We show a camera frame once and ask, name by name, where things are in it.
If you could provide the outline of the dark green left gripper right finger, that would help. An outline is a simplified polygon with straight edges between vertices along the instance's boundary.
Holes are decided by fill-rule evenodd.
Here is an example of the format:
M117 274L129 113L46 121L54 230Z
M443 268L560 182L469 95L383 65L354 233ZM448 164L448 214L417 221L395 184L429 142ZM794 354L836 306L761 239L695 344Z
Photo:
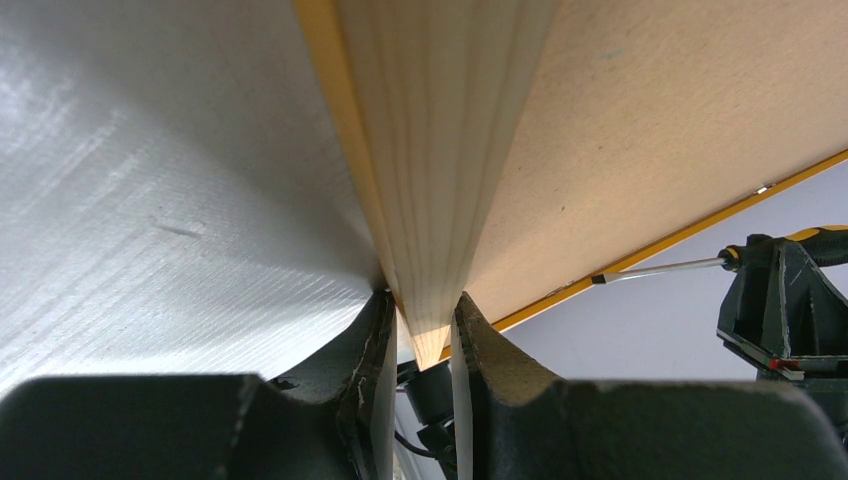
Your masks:
M468 294L451 361L462 479L843 479L824 411L781 382L567 380Z

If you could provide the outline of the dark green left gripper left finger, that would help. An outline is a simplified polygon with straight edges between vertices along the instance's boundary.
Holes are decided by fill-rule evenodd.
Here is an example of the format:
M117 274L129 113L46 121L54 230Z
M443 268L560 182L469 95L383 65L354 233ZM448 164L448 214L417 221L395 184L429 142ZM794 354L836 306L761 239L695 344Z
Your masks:
M274 379L63 376L1 401L5 479L388 479L395 303Z

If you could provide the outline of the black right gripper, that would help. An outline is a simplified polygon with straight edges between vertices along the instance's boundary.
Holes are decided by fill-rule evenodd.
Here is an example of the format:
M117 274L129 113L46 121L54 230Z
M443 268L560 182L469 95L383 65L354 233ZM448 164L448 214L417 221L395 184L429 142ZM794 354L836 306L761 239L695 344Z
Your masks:
M811 397L841 438L847 435L847 298L796 243L767 266L746 266L719 311L725 348L760 380L792 384Z

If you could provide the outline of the black yellow screwdriver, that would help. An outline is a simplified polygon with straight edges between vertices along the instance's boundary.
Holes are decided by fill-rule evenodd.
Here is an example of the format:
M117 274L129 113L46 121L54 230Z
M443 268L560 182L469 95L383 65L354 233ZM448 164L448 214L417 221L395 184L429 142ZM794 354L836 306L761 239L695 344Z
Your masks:
M807 228L781 237L754 234L748 237L745 245L728 245L713 258L598 274L591 277L591 284L606 285L670 272L711 267L721 267L725 271L737 272L746 266L767 266L773 252L786 243L798 244L819 267L847 263L847 226L828 225Z

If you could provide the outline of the yellow wooden picture frame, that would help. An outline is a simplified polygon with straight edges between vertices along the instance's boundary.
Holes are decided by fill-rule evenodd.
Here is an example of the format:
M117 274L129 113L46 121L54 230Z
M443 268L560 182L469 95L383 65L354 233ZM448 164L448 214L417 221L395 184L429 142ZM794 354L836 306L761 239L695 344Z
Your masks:
M552 24L564 1L298 1L294 5L418 362L445 356ZM540 300L506 329L843 161L847 146Z

